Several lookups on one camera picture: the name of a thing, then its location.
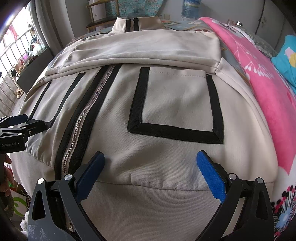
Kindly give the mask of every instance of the blue pillow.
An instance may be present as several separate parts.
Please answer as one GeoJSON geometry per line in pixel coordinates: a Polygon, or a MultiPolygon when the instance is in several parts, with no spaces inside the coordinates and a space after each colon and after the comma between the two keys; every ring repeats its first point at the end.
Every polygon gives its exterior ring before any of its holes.
{"type": "Polygon", "coordinates": [[[287,35],[281,51],[271,61],[296,93],[296,36],[287,35]]]}

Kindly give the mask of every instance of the human hand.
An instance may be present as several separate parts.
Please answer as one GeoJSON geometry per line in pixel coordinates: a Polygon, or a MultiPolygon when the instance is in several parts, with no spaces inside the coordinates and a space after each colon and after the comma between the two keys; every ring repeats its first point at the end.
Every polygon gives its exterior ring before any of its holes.
{"type": "MultiPolygon", "coordinates": [[[[5,160],[6,163],[11,164],[11,159],[9,158],[8,155],[5,155],[5,160]]],[[[9,182],[11,184],[14,184],[14,179],[11,171],[9,170],[8,167],[4,166],[4,174],[5,174],[5,181],[0,185],[0,192],[4,192],[5,196],[8,197],[11,195],[11,191],[9,189],[9,182]]]]}

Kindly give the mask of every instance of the metal railing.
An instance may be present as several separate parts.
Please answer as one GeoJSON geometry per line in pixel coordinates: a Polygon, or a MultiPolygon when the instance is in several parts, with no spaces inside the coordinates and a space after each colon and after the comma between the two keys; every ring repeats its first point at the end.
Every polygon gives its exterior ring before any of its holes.
{"type": "MultiPolygon", "coordinates": [[[[0,91],[4,93],[7,100],[9,100],[13,106],[15,105],[14,100],[9,97],[9,93],[6,93],[1,87],[2,83],[5,83],[15,97],[17,97],[16,92],[12,89],[12,87],[7,83],[6,79],[10,78],[11,82],[18,89],[19,87],[16,84],[15,79],[11,75],[11,71],[14,70],[14,66],[17,63],[18,59],[22,59],[25,61],[25,55],[27,55],[28,45],[31,42],[33,36],[31,33],[32,28],[27,29],[22,35],[20,35],[14,42],[10,43],[2,54],[0,54],[0,72],[2,72],[2,76],[0,77],[0,91]]],[[[0,104],[3,104],[5,108],[12,111],[12,108],[9,107],[5,100],[0,97],[0,104]]],[[[0,113],[5,114],[5,110],[0,108],[0,113]]]]}

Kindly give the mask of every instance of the silver bolt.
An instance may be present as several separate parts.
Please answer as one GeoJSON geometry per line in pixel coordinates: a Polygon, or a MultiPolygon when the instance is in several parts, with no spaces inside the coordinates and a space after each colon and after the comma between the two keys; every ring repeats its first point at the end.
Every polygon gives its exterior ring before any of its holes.
{"type": "Polygon", "coordinates": [[[257,182],[259,182],[259,183],[263,183],[264,181],[263,181],[263,179],[262,178],[257,178],[257,182]]]}
{"type": "Polygon", "coordinates": [[[67,180],[67,181],[70,180],[71,178],[72,178],[72,175],[71,175],[71,174],[67,174],[67,175],[64,177],[64,179],[67,180]]]}
{"type": "Polygon", "coordinates": [[[230,178],[231,180],[235,180],[235,179],[237,178],[237,176],[236,176],[235,174],[233,174],[233,173],[230,173],[230,174],[229,174],[229,178],[230,178]]]}
{"type": "Polygon", "coordinates": [[[38,181],[37,181],[38,184],[41,184],[43,182],[44,182],[44,179],[43,178],[39,178],[38,181]]]}

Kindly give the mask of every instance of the pink and white blanket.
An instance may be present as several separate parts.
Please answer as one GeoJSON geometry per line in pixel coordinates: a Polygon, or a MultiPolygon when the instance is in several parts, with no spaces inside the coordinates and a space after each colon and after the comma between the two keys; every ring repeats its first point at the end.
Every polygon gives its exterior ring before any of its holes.
{"type": "Polygon", "coordinates": [[[279,165],[271,197],[277,238],[296,208],[296,96],[271,61],[242,34],[214,19],[200,20],[212,28],[244,69],[267,120],[279,165]]]}

